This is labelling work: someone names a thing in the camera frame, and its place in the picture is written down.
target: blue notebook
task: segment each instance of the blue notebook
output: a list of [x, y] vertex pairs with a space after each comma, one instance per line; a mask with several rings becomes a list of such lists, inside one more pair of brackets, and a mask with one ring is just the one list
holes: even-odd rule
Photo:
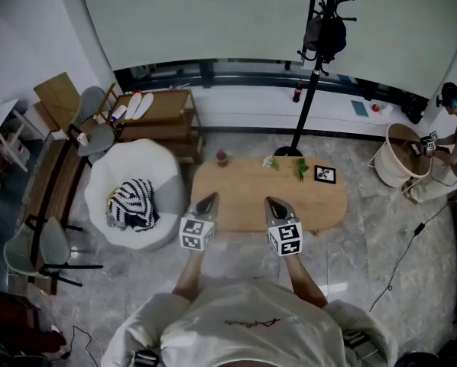
[[366, 106], [363, 102], [351, 101], [352, 107], [358, 117], [369, 117]]

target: black cable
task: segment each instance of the black cable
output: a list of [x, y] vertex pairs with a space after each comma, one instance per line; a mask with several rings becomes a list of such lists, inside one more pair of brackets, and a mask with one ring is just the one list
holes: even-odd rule
[[94, 362], [94, 365], [96, 367], [98, 367], [98, 363], [96, 363], [96, 360], [91, 355], [91, 352], [88, 350], [88, 346], [92, 342], [91, 335], [89, 333], [85, 332], [84, 330], [82, 330], [80, 327], [77, 327], [76, 325], [73, 325], [73, 338], [70, 340], [70, 350], [69, 350], [69, 352], [65, 352], [59, 359], [52, 359], [51, 362], [57, 362], [58, 360], [65, 360], [65, 359], [68, 359], [70, 357], [70, 354], [73, 352], [73, 343], [74, 343], [74, 339], [76, 338], [76, 329], [78, 329], [78, 331], [86, 334], [89, 337], [89, 341], [86, 344], [86, 346], [84, 347], [84, 349], [86, 350], [86, 352], [88, 352], [88, 355], [91, 356], [91, 359]]
[[405, 254], [409, 251], [409, 248], [411, 247], [412, 245], [412, 242], [413, 240], [415, 239], [416, 236], [418, 236], [422, 230], [426, 227], [426, 224], [428, 222], [430, 222], [432, 219], [434, 219], [436, 216], [438, 216], [448, 205], [450, 204], [450, 201], [448, 201], [446, 203], [446, 205], [441, 208], [439, 210], [439, 212], [437, 212], [433, 217], [429, 218], [425, 223], [420, 223], [417, 228], [413, 231], [413, 237], [412, 239], [410, 240], [409, 244], [407, 245], [407, 248], [405, 249], [405, 252], [401, 255], [401, 257], [398, 259], [397, 263], [395, 264], [394, 266], [394, 270], [391, 272], [391, 278], [390, 278], [390, 281], [388, 282], [388, 285], [386, 286], [386, 288], [383, 290], [383, 292], [376, 298], [376, 300], [374, 301], [374, 303], [371, 305], [371, 309], [369, 309], [369, 312], [371, 312], [371, 310], [373, 310], [373, 307], [375, 306], [375, 304], [381, 299], [381, 297], [383, 295], [385, 295], [385, 293], [387, 291], [392, 291], [393, 290], [393, 287], [391, 287], [391, 282], [393, 281], [394, 279], [394, 276], [395, 276], [395, 272], [397, 271], [397, 268], [398, 268], [398, 264], [400, 264], [400, 261], [402, 261], [402, 259], [405, 257]]

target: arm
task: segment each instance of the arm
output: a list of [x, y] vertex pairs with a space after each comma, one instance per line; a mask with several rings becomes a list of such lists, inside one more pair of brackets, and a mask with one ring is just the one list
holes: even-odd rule
[[449, 135], [447, 138], [440, 138], [436, 140], [437, 145], [453, 145], [456, 143], [456, 132]]
[[159, 346], [163, 331], [183, 316], [195, 300], [202, 252], [190, 258], [171, 294], [155, 294], [116, 331], [102, 357], [103, 367], [127, 367], [135, 353]]
[[315, 281], [312, 280], [298, 258], [298, 255], [286, 255], [284, 261], [290, 274], [295, 295], [318, 308], [323, 308], [327, 305], [326, 297], [320, 288], [317, 287]]
[[361, 367], [393, 367], [398, 345], [391, 333], [369, 313], [334, 300], [323, 310], [341, 327], [345, 357], [349, 365]]
[[434, 151], [434, 157], [440, 159], [449, 166], [454, 166], [457, 162], [457, 159], [455, 157], [444, 151]]
[[201, 263], [203, 261], [204, 252], [195, 250], [190, 251], [190, 259], [181, 272], [181, 276], [177, 281], [176, 287], [173, 289], [173, 294], [184, 297], [191, 303], [198, 296], [198, 280], [201, 272]]

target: green leaves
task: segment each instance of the green leaves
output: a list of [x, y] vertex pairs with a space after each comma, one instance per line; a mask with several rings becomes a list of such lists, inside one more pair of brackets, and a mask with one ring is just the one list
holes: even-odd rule
[[303, 173], [308, 169], [309, 167], [305, 163], [305, 158], [300, 158], [297, 160], [295, 174], [300, 182], [303, 181]]
[[280, 170], [280, 165], [277, 163], [277, 160], [275, 157], [272, 157], [270, 166], [271, 166], [271, 168], [275, 169], [276, 171]]

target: bottle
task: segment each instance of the bottle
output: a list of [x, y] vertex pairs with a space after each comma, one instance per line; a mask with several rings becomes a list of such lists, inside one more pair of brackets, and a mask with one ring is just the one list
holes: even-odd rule
[[302, 95], [303, 83], [302, 80], [298, 80], [297, 87], [295, 88], [295, 93], [293, 94], [293, 102], [298, 103], [300, 101], [300, 95]]
[[227, 157], [227, 154], [225, 153], [225, 151], [223, 151], [220, 148], [216, 153], [216, 163], [220, 167], [225, 167], [228, 162], [229, 162], [229, 157]]

